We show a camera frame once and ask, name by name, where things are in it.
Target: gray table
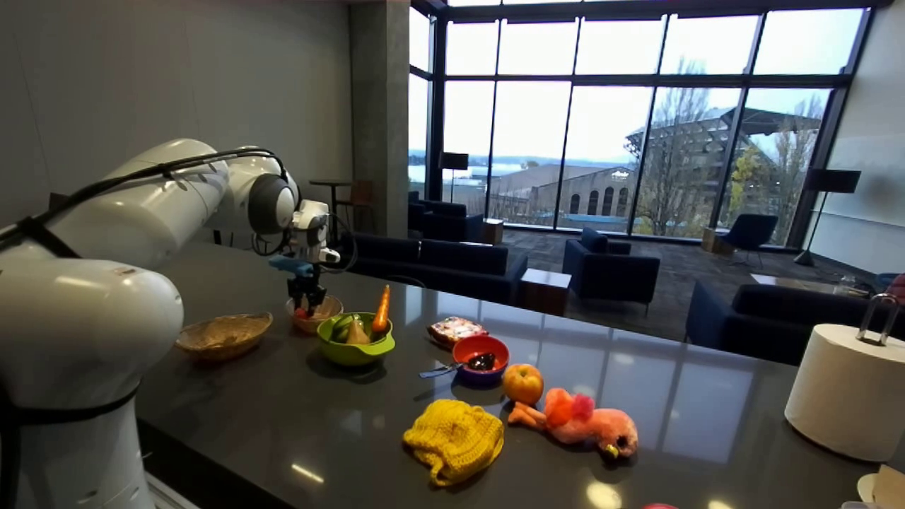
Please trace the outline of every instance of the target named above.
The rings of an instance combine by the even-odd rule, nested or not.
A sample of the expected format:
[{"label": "gray table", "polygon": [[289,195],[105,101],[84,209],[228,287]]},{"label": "gray table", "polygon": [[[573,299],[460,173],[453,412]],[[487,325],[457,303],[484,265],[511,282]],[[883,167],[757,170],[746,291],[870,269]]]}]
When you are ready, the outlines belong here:
[{"label": "gray table", "polygon": [[[480,303],[392,282],[398,348],[370,373],[320,362],[318,340],[282,318],[286,277],[260,258],[192,249],[166,269],[186,318],[275,311],[262,345],[228,365],[197,368],[173,349],[139,389],[151,471],[200,506],[626,506],[670,501],[705,509],[835,509],[858,496],[870,464],[845,460],[784,420],[794,368],[702,349],[670,340]],[[370,307],[383,279],[327,274],[349,307]],[[535,430],[506,427],[503,455],[476,484],[429,488],[402,433],[442,396],[503,412],[497,389],[463,389],[418,373],[445,349],[428,325],[469,316],[497,332],[511,358],[537,362],[549,383],[585,388],[626,406],[641,450],[631,464],[572,453]]]}]

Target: yellow towel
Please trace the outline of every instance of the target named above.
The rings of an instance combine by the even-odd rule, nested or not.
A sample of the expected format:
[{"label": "yellow towel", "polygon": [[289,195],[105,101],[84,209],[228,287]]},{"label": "yellow towel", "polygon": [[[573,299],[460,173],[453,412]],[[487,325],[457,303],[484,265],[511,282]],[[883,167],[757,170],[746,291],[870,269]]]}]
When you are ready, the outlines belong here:
[{"label": "yellow towel", "polygon": [[402,433],[402,444],[429,465],[435,487],[453,487],[469,480],[501,455],[503,420],[484,406],[435,398],[416,423]]}]

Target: window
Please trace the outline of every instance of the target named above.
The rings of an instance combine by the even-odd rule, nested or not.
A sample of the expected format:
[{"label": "window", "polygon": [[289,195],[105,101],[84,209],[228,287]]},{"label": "window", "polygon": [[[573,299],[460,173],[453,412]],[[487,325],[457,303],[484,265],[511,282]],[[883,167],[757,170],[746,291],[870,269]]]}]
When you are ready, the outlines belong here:
[{"label": "window", "polygon": [[[647,109],[650,86],[573,86],[564,195],[589,187],[633,184],[638,178],[638,157],[629,135],[646,123]],[[617,217],[607,205],[596,217],[564,212],[561,226],[629,231],[626,215]]]},{"label": "window", "polygon": [[[432,19],[446,21],[435,135],[472,164],[445,173],[442,198],[506,226],[678,239],[763,209],[780,215],[776,243],[800,243],[788,235],[808,212],[798,202],[803,174],[824,123],[839,122],[828,99],[852,84],[845,65],[870,7],[716,13],[718,3],[706,3],[706,13],[566,19],[541,3],[592,7],[592,0],[450,0],[456,21]],[[463,6],[497,7],[456,16]]]},{"label": "window", "polygon": [[506,224],[554,221],[547,190],[561,178],[566,81],[501,81],[493,137],[490,215]]},{"label": "window", "polygon": [[596,215],[596,201],[600,201],[600,191],[592,190],[592,198],[589,198],[589,215]]},{"label": "window", "polygon": [[839,74],[861,16],[861,7],[769,10],[756,74]]},{"label": "window", "polygon": [[466,151],[469,170],[445,170],[445,201],[484,212],[490,174],[493,81],[446,81],[445,151]]},{"label": "window", "polygon": [[757,16],[670,16],[665,74],[742,74]]},{"label": "window", "polygon": [[732,86],[661,86],[647,133],[629,137],[646,151],[633,231],[653,236],[698,236],[709,224],[721,167],[737,112]]},{"label": "window", "polygon": [[450,21],[446,74],[494,74],[497,21]]},{"label": "window", "polygon": [[585,21],[576,74],[653,74],[661,21]]},{"label": "window", "polygon": [[428,174],[428,79],[408,75],[408,190],[424,198]]},{"label": "window", "polygon": [[718,226],[742,212],[778,215],[771,243],[786,243],[825,99],[828,89],[750,89]]},{"label": "window", "polygon": [[408,7],[408,24],[409,24],[408,60],[409,65],[429,69],[429,47],[432,47],[429,19],[421,10]]},{"label": "window", "polygon": [[620,202],[617,202],[617,215],[626,217],[629,215],[629,190],[620,190]]},{"label": "window", "polygon": [[573,21],[506,21],[501,74],[572,74]]},{"label": "window", "polygon": [[614,212],[614,187],[602,191],[602,205],[600,205],[600,215],[610,215],[610,212]]}]

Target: white paper towel roll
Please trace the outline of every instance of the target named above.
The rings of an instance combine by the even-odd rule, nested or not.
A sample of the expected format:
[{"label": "white paper towel roll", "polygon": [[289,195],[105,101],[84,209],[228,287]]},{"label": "white paper towel roll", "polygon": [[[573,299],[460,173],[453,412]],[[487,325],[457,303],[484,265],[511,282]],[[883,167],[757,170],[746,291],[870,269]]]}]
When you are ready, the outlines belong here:
[{"label": "white paper towel roll", "polygon": [[814,325],[786,417],[835,453],[887,460],[905,430],[905,342],[892,335],[879,348],[858,340],[858,327]]}]

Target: small bowl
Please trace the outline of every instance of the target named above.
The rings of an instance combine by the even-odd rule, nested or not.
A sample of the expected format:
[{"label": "small bowl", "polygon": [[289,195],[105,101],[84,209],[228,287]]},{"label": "small bowl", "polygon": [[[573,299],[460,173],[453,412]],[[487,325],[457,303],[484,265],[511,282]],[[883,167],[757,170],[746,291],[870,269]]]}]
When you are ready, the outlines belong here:
[{"label": "small bowl", "polygon": [[508,348],[506,348],[506,342],[501,342],[490,332],[466,335],[453,345],[453,362],[457,368],[457,381],[493,388],[501,381],[501,375],[508,365]]},{"label": "small bowl", "polygon": [[248,354],[272,321],[272,313],[223,313],[186,325],[176,345],[197,362],[226,362]]},{"label": "small bowl", "polygon": [[[366,332],[370,332],[370,316],[373,313],[366,313],[366,311],[356,311],[356,313],[366,321]],[[366,368],[366,365],[378,362],[383,357],[388,357],[395,348],[392,321],[391,321],[391,330],[385,335],[377,335],[367,345],[337,342],[334,340],[334,327],[337,327],[339,316],[349,316],[349,313],[334,313],[334,316],[327,316],[327,318],[323,318],[318,325],[320,354],[327,362],[342,365],[342,368]]]}]

